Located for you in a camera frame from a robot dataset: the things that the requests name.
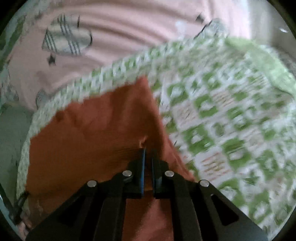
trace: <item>gray floor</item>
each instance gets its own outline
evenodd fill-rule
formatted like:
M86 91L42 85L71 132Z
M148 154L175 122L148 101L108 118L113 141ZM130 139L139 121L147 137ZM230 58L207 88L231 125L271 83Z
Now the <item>gray floor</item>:
M31 124L32 113L17 105L4 105L0 113L0 183L13 203L21 149Z

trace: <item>orange-brown cloth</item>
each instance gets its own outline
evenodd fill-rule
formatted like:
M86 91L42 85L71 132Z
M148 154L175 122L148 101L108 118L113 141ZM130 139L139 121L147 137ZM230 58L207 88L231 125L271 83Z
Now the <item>orange-brown cloth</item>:
M31 140L26 185L31 217L53 212L89 180L102 182L122 172L143 145L194 181L165 132L145 77L71 103ZM123 240L173 240L169 201L155 200L151 187L146 190L143 199L127 200Z

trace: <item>pink blanket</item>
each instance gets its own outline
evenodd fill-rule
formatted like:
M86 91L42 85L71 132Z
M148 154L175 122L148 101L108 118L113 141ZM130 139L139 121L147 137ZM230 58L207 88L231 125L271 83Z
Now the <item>pink blanket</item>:
M42 15L9 57L10 84L36 110L59 88L94 68L163 42L193 37L219 18L250 38L232 0L64 0Z

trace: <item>pink fabric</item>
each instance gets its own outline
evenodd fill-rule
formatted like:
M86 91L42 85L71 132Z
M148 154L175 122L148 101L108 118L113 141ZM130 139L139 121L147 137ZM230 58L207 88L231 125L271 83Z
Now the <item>pink fabric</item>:
M67 16L72 33L82 42L81 55L53 52L55 64L49 64L51 52L44 43L45 33L55 30L51 23L61 14ZM203 23L196 21L200 14ZM36 110L40 90L54 94L94 68L147 47L193 37L214 18L225 23L230 35L250 38L246 15L232 0L64 0L63 6L43 15L14 47L8 65L10 84L20 103Z

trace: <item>brown fabric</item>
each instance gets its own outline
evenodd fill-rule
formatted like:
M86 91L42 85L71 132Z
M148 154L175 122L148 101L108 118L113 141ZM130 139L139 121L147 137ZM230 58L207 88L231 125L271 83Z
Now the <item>brown fabric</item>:
M194 180L163 128L145 77L71 103L31 140L26 186L31 217L51 213L89 180L102 182L122 172L143 145L148 152L156 149L171 170ZM173 240L169 201L153 199L149 176L145 183L144 199L127 200L123 240Z

